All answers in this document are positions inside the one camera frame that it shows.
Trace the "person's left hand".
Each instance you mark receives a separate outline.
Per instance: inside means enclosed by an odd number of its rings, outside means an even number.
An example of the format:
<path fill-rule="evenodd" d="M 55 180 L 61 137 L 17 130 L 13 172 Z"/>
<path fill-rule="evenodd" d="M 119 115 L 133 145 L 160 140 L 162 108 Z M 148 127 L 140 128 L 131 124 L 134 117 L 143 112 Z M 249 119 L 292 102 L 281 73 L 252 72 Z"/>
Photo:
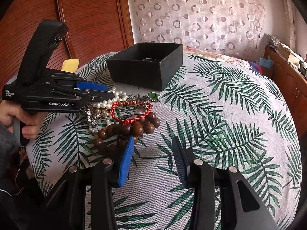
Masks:
<path fill-rule="evenodd" d="M 44 112 L 30 115 L 28 112 L 24 111 L 20 105 L 11 101 L 3 100 L 1 102 L 1 123 L 13 133 L 13 119 L 17 118 L 19 121 L 26 124 L 21 132 L 23 136 L 29 140 L 36 138 L 46 116 L 47 113 Z"/>

